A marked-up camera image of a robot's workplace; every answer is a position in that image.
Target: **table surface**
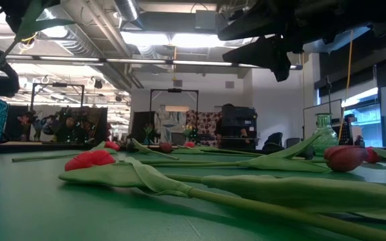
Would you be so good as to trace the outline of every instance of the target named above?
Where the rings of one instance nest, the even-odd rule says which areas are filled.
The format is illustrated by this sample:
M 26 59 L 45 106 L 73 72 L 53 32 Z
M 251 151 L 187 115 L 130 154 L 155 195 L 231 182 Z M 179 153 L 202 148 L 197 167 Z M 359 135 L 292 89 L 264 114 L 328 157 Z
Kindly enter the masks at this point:
M 78 151 L 57 151 L 57 154 Z M 0 240 L 354 240 L 318 228 L 202 201 L 146 195 L 133 188 L 70 184 L 58 179 L 68 159 L 12 163 L 0 155 Z M 130 153 L 141 159 L 161 159 Z M 182 159 L 240 161 L 250 157 L 178 155 Z M 276 175 L 325 177 L 386 183 L 386 163 L 350 173 L 301 173 L 242 168 L 158 168 L 184 175 Z M 189 183 L 200 189 L 225 193 Z M 350 221 L 386 230 L 386 224 L 351 217 Z

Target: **desk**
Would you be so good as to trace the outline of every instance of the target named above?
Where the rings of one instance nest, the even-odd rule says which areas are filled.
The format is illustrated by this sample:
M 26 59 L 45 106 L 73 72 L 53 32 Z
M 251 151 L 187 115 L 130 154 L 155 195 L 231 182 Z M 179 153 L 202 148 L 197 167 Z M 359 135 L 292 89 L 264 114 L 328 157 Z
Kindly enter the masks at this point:
M 57 151 L 57 154 L 75 152 Z M 0 240 L 353 240 L 325 230 L 198 199 L 155 197 L 138 189 L 69 184 L 58 179 L 68 159 L 11 162 L 14 157 L 46 154 L 0 155 Z M 129 155 L 137 159 L 161 159 L 139 153 Z M 178 156 L 213 161 L 250 158 Z M 350 173 L 329 174 L 241 168 L 158 169 L 162 173 L 184 175 L 296 175 L 386 183 L 386 164 L 365 163 Z M 211 190 L 200 184 L 189 185 Z M 228 194 L 217 189 L 212 191 Z M 359 223 L 386 230 L 386 224 Z

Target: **green table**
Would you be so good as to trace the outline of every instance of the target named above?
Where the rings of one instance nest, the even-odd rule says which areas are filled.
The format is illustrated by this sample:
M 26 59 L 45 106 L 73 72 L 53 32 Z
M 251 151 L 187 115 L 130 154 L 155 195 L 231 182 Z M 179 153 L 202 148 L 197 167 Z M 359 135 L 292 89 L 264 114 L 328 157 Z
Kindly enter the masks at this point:
M 68 159 L 11 162 L 13 157 L 32 155 L 47 153 L 0 155 L 0 240 L 353 240 L 318 228 L 198 199 L 155 197 L 138 189 L 65 183 L 57 176 L 63 172 Z M 130 156 L 139 160 L 161 159 L 138 153 Z M 220 155 L 179 157 L 214 161 L 250 158 Z M 296 175 L 386 183 L 386 164 L 363 164 L 350 173 L 329 174 L 239 168 L 158 169 L 162 173 L 184 175 Z M 208 189 L 199 184 L 190 185 Z M 356 218 L 352 221 L 386 230 L 386 224 Z

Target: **person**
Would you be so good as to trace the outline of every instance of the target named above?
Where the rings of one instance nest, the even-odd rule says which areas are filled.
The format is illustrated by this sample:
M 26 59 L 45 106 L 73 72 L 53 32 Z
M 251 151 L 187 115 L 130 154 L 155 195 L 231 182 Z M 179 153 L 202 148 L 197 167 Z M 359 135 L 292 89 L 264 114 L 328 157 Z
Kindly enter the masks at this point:
M 233 104 L 225 104 L 223 107 L 230 106 L 230 107 L 235 107 Z M 223 127 L 222 126 L 222 117 L 219 118 L 219 120 L 216 123 L 216 128 L 215 128 L 215 136 L 217 140 L 217 145 L 219 148 L 223 147 L 222 145 L 222 137 L 223 136 L 231 136 L 231 137 L 238 137 L 240 138 L 248 138 L 248 132 L 246 129 L 242 128 L 239 132 L 237 132 L 236 128 L 233 127 Z M 235 141 L 236 144 L 238 144 L 239 147 L 244 147 L 245 145 L 249 145 L 251 142 L 250 140 L 246 139 L 244 141 Z

